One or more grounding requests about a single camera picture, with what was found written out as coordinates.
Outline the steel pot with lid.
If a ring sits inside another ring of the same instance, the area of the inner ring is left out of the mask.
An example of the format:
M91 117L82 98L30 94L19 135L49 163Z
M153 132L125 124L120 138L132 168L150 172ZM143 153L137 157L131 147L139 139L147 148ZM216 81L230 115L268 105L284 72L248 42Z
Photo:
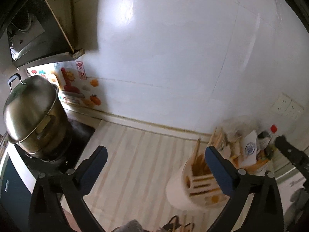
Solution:
M32 157L52 159L71 131L58 87L39 75L22 80L18 73L8 79L8 86L3 109L8 140Z

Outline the fruit wall sticker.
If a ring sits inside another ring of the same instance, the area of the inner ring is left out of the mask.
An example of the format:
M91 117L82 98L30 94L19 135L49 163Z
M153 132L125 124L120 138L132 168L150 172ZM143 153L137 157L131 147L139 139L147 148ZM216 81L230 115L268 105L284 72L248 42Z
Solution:
M99 80L89 77L82 61L67 61L42 64L27 69L32 77L39 75L56 85L62 102L82 105L87 108L102 106L99 96Z

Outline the striped cat table mat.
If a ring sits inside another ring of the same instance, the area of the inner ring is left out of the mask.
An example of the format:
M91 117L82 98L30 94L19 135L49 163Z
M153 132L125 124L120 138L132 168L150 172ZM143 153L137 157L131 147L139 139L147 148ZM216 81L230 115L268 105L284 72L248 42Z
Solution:
M133 219L154 231L175 215L183 224L194 222L195 231L207 231L222 211L183 212L166 198L166 184L192 154L194 141L103 120L95 124L81 160L100 145L107 148L108 160L84 201L106 231Z

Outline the white paper packet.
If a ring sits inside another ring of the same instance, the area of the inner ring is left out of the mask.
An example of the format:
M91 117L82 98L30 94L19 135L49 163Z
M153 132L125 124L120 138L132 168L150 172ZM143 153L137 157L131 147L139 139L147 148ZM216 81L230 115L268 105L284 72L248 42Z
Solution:
M241 142L241 167L247 167L256 164L257 162L257 133L253 130L245 136Z

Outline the wall power outlet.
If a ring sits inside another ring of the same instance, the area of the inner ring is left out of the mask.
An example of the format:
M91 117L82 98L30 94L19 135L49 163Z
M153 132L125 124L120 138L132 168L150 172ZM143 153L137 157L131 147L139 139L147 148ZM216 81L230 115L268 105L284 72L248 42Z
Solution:
M305 112L305 109L294 99L290 98L285 93L281 93L271 106L271 111L279 114L280 116L297 120Z

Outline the black stove top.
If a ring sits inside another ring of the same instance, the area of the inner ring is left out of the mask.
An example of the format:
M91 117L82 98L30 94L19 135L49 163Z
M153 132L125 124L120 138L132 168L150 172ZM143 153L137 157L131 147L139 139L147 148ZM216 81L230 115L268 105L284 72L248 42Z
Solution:
M71 128L66 131L65 138L43 159L30 156L19 145L15 145L21 159L35 178L38 178L40 173L46 175L66 173L68 169L76 166L95 128L73 119L69 119L69 122Z

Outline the wooden chopstick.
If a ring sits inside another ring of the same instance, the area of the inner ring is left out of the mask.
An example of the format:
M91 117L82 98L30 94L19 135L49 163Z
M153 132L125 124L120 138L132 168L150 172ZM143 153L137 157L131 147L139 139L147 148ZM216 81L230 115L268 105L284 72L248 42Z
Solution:
M194 148L194 151L193 151L193 160L192 160L192 167L194 167L195 165L195 162L196 162L196 159L197 159L197 156L198 156L198 153L199 153L199 147L200 147L200 143L201 143L201 138L199 138L196 142L196 145L195 145L195 148Z

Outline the white utensil holder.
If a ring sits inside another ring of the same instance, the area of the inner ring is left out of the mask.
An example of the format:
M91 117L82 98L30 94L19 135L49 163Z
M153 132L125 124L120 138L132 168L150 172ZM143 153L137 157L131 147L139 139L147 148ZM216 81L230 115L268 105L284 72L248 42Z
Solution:
M221 208L229 200L212 174L194 176L190 158L179 168L166 185L166 198L174 208L182 211L206 211Z

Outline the red cap sauce bottle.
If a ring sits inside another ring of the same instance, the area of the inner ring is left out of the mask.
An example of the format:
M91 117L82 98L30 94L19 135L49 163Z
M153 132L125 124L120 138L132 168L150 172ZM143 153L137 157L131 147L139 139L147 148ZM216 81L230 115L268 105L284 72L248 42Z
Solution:
M277 132L278 128L276 125L272 125L270 127L270 132L269 132L269 142L266 146L266 148L264 149L264 153L265 156L271 160L274 156L274 152L276 150L276 147L274 145L274 141L276 139L276 132Z

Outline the range hood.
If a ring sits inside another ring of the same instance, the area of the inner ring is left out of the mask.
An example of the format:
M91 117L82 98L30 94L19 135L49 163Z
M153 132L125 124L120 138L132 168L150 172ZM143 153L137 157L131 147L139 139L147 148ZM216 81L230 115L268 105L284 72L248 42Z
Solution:
M28 0L7 27L13 65L17 69L73 61L77 48L73 0Z

